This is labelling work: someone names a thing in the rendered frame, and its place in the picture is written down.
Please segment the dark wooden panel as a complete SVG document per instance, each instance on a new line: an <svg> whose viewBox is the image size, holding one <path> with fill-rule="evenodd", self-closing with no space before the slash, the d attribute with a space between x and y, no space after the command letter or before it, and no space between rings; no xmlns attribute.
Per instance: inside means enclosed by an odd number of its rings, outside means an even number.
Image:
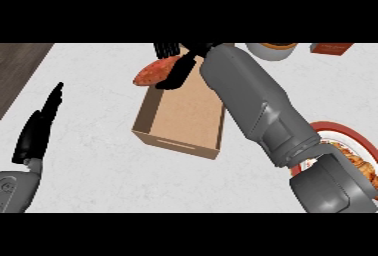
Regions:
<svg viewBox="0 0 378 256"><path fill-rule="evenodd" d="M51 47L51 43L0 43L0 119Z"/></svg>

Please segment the brown cardboard box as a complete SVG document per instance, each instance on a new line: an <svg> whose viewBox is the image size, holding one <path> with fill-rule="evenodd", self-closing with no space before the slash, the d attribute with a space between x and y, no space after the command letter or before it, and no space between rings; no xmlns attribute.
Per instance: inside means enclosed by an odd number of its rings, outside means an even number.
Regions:
<svg viewBox="0 0 378 256"><path fill-rule="evenodd" d="M220 152L224 106L199 74L204 58L176 90L149 87L131 132L145 144L215 159Z"/></svg>

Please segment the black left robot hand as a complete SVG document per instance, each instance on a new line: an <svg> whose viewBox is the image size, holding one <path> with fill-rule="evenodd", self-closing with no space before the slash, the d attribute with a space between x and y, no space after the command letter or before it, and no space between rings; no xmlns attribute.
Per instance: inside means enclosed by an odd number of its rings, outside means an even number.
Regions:
<svg viewBox="0 0 378 256"><path fill-rule="evenodd" d="M62 103L62 88L63 83L59 82L49 94L43 108L34 111L23 125L12 156L15 164L22 164L25 159L44 157L51 124Z"/></svg>

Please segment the reddish brown box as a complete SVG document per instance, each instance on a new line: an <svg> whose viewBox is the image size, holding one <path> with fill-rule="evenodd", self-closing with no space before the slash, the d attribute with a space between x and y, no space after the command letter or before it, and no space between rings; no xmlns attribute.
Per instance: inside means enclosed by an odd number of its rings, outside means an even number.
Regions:
<svg viewBox="0 0 378 256"><path fill-rule="evenodd" d="M351 46L351 43L313 43L310 46L310 52L341 56Z"/></svg>

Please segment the grey bowl with orange contents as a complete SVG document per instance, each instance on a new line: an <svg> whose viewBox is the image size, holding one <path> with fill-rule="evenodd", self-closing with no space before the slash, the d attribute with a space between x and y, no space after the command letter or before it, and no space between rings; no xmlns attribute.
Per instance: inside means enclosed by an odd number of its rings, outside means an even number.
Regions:
<svg viewBox="0 0 378 256"><path fill-rule="evenodd" d="M288 58L294 49L295 43L248 43L249 52L263 60L280 61Z"/></svg>

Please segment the red rimmed patterned plate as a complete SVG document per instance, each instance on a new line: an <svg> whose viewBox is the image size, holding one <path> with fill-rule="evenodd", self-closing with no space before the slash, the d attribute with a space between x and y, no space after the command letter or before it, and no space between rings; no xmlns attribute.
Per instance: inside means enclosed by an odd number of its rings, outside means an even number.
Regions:
<svg viewBox="0 0 378 256"><path fill-rule="evenodd" d="M366 138L347 126L326 121L289 125L300 140L303 152L291 154L291 174L307 174L323 169L347 195L363 193L369 199L378 191L359 171L367 162L378 173L378 149Z"/></svg>

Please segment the orange sweet potato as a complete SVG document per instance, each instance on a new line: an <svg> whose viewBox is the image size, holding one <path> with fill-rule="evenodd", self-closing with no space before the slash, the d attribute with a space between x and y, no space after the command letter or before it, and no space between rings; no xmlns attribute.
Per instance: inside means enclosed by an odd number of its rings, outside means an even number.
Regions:
<svg viewBox="0 0 378 256"><path fill-rule="evenodd" d="M153 61L137 73L133 84L136 86L156 86L167 80L174 64L181 59L180 56L171 56L168 58Z"/></svg>

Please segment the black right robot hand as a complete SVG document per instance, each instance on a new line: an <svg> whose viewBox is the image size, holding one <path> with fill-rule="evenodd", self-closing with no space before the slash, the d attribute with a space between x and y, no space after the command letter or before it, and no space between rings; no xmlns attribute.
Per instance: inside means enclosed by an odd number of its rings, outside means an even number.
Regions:
<svg viewBox="0 0 378 256"><path fill-rule="evenodd" d="M178 54L178 47L183 46L189 52L180 57L173 65L173 69L164 81L155 85L156 89L174 90L178 89L184 83L184 80L195 67L195 57L205 57L212 47L218 46L220 43L155 43L155 53L159 59L176 56Z"/></svg>

